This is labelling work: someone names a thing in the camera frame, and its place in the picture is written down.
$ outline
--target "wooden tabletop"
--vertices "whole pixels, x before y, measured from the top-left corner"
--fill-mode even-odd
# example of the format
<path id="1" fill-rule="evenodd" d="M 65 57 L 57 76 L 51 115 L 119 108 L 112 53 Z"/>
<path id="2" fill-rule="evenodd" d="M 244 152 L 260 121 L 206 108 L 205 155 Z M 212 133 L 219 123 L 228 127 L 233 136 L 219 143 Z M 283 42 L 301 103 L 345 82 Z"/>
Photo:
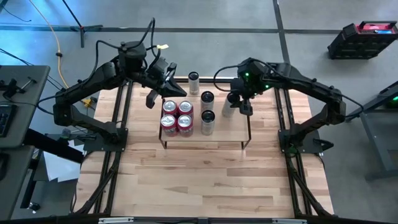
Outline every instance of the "wooden tabletop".
<path id="1" fill-rule="evenodd" d="M 211 88 L 216 99 L 225 98 L 225 93 L 210 84 L 201 84 L 201 87 Z M 146 108 L 149 91 L 140 85 L 133 87 L 127 122 L 129 137 L 121 158 L 112 216 L 294 216 L 286 163 L 277 138 L 279 120 L 273 89 L 251 101 L 252 140 L 244 151 L 240 142 L 173 142 L 168 149 L 163 149 L 159 142 L 161 99 L 157 99 L 152 110 Z M 96 119 L 111 120 L 116 92 L 117 89 L 101 91 Z M 295 121 L 301 123 L 309 119 L 307 96 L 290 91 L 290 98 Z M 94 152 L 83 163 L 75 210 L 97 187 L 103 157 L 104 152 Z M 302 159 L 309 189 L 332 213 L 322 163 L 314 155 L 303 154 Z M 301 191 L 297 193 L 304 211 Z"/>

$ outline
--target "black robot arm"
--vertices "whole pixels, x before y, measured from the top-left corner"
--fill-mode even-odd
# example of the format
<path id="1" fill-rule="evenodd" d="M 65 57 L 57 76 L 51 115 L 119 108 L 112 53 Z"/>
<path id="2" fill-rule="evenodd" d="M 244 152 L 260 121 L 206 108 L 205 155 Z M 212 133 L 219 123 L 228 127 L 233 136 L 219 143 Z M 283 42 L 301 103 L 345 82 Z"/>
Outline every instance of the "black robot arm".
<path id="1" fill-rule="evenodd" d="M 122 86 L 128 80 L 140 83 L 142 87 L 152 89 L 147 96 L 147 107 L 152 108 L 157 95 L 163 97 L 186 96 L 187 93 L 174 81 L 177 65 L 168 63 L 159 57 L 149 67 L 144 63 L 147 49 L 143 43 L 128 42 L 118 48 L 119 55 L 106 62 L 86 80 L 63 89 L 55 97 L 53 106 L 54 122 L 61 126 L 81 126 L 99 133 L 106 142 L 118 142 L 116 123 L 97 121 L 81 114 L 74 103 L 100 90 L 111 90 Z"/>
<path id="2" fill-rule="evenodd" d="M 238 65 L 238 78 L 231 82 L 231 92 L 242 96 L 243 100 L 235 102 L 232 107 L 239 107 L 242 114 L 250 116 L 253 113 L 250 99 L 272 87 L 298 90 L 326 103 L 320 113 L 302 124 L 290 127 L 284 141 L 288 147 L 301 146 L 308 133 L 345 120 L 346 104 L 338 89 L 303 76 L 289 63 L 264 63 L 254 58 L 248 58 Z"/>

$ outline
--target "gray floor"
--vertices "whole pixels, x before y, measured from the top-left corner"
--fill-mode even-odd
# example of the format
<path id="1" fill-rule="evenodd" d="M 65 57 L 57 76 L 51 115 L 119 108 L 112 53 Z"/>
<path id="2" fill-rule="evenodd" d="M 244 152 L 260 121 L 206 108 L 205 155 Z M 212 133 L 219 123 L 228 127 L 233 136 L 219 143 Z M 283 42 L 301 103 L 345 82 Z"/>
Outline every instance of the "gray floor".
<path id="1" fill-rule="evenodd" d="M 75 25 L 61 2 L 35 1 L 52 24 Z M 276 29 L 272 0 L 68 0 L 83 25 L 102 24 L 106 27 L 145 27 L 151 17 L 156 17 L 157 27 L 179 28 L 251 28 Z M 363 20 L 397 20 L 396 0 L 280 0 L 280 12 L 285 29 L 340 29 L 352 22 Z M 25 0 L 10 0 L 6 8 L 31 19 L 30 25 L 45 25 L 43 19 Z M 21 21 L 4 10 L 0 13 L 1 25 L 21 25 Z M 94 63 L 95 41 L 102 39 L 117 44 L 137 40 L 141 33 L 86 34 L 84 49 L 80 48 L 79 35 L 58 32 L 62 53 L 62 71 L 71 85 L 91 72 Z M 326 47 L 335 35 L 287 34 L 290 62 L 302 74 L 318 78 L 326 85 L 334 85 L 344 94 L 365 103 L 381 89 L 396 81 L 398 69 L 398 44 L 393 43 L 377 58 L 369 61 L 332 61 L 327 58 Z M 226 65 L 234 65 L 246 57 L 256 57 L 268 62 L 281 62 L 282 53 L 278 34 L 243 33 L 156 33 L 155 42 L 168 44 L 162 52 L 167 61 L 177 62 L 178 75 L 196 70 L 210 76 Z M 56 43 L 51 32 L 0 30 L 0 47 L 25 60 L 50 65 L 50 75 L 57 73 Z M 116 55 L 114 49 L 101 46 L 99 64 Z M 1 64 L 20 64 L 0 55 Z M 234 71 L 222 73 L 234 76 Z M 46 85 L 43 97 L 55 93 Z M 50 109 L 53 101 L 43 103 Z M 347 103 L 347 111 L 356 107 Z M 310 98 L 313 114 L 320 111 L 322 103 Z M 59 133 L 63 127 L 50 122 L 49 115 L 37 111 L 31 128 L 41 133 Z M 321 128 L 323 139 L 335 143 L 325 153 L 326 176 L 335 213 L 341 217 L 398 222 L 398 179 L 366 182 L 364 175 L 380 169 L 375 152 L 359 119 L 352 123 Z M 42 209 L 36 214 L 16 209 L 14 218 L 45 217 L 67 214 L 75 182 L 42 184 L 34 198 Z"/>

